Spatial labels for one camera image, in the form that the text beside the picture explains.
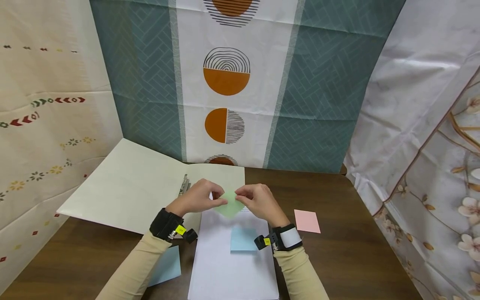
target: wrist strap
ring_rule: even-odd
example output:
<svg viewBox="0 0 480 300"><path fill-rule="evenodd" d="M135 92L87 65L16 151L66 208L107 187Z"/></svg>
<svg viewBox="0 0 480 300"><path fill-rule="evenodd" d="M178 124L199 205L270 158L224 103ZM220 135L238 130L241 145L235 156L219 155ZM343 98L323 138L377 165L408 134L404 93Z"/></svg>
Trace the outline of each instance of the wrist strap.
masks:
<svg viewBox="0 0 480 300"><path fill-rule="evenodd" d="M272 233L267 237L258 236L255 240L258 250L272 245L274 251L290 251L303 245L295 225L272 228Z"/></svg>
<svg viewBox="0 0 480 300"><path fill-rule="evenodd" d="M171 242L177 233L186 239L188 243L196 240L198 236L195 230L190 229L187 231L182 224L183 218L162 208L153 220L152 225L150 225L150 232L154 237L167 242Z"/></svg>
<svg viewBox="0 0 480 300"><path fill-rule="evenodd" d="M289 251L289 248L295 249L297 248L295 247L296 245L300 244L301 246L302 244L299 232L294 226L287 231L281 232L280 237L287 251Z"/></svg>

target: hand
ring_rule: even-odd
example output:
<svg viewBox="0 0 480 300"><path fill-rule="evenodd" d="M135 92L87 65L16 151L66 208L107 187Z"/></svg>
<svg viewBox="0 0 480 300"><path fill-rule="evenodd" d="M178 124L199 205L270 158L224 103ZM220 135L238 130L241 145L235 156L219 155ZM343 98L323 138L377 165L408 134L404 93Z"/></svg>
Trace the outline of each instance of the hand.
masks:
<svg viewBox="0 0 480 300"><path fill-rule="evenodd" d="M210 208L227 204L225 199L219 199L225 192L222 187L206 179L200 179L182 196L170 203L165 210L183 217L186 213L199 213Z"/></svg>
<svg viewBox="0 0 480 300"><path fill-rule="evenodd" d="M235 191L236 200L258 218L266 220L272 227L284 227L290 224L282 208L278 205L270 189L264 184L244 185Z"/></svg>

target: wooden table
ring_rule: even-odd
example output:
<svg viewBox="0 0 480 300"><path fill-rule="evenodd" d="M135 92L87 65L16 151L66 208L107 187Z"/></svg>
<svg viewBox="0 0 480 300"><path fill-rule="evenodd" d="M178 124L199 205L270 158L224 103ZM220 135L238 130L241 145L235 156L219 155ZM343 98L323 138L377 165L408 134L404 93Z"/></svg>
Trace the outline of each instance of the wooden table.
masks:
<svg viewBox="0 0 480 300"><path fill-rule="evenodd" d="M421 299L350 181L342 175L245 169L247 184L268 185L289 219L315 211L321 234L300 231L331 300ZM141 236L70 218L1 299L94 299ZM194 242L180 247L182 276L148 288L143 299L187 299ZM289 299L276 265L281 299Z"/></svg>

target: forearm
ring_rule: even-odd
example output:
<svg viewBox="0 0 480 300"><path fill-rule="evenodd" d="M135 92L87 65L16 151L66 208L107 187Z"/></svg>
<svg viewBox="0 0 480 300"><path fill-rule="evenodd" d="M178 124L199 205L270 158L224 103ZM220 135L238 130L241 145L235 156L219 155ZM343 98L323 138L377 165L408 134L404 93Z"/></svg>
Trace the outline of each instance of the forearm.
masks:
<svg viewBox="0 0 480 300"><path fill-rule="evenodd" d="M157 261L171 243L147 232L103 287L97 300L139 300Z"/></svg>
<svg viewBox="0 0 480 300"><path fill-rule="evenodd" d="M277 251L274 257L282 268L291 300L329 299L303 247Z"/></svg>

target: fabric wall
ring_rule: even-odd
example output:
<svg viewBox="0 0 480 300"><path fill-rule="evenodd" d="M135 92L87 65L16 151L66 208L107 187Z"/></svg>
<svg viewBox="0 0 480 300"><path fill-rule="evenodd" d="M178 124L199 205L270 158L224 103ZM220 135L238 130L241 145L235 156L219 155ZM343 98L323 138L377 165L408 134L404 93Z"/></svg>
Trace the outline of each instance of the fabric wall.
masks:
<svg viewBox="0 0 480 300"><path fill-rule="evenodd" d="M405 0L91 0L126 138L338 173Z"/></svg>
<svg viewBox="0 0 480 300"><path fill-rule="evenodd" d="M474 0L406 1L345 159L428 300L480 298L479 13Z"/></svg>
<svg viewBox="0 0 480 300"><path fill-rule="evenodd" d="M0 3L0 294L122 138L88 2Z"/></svg>

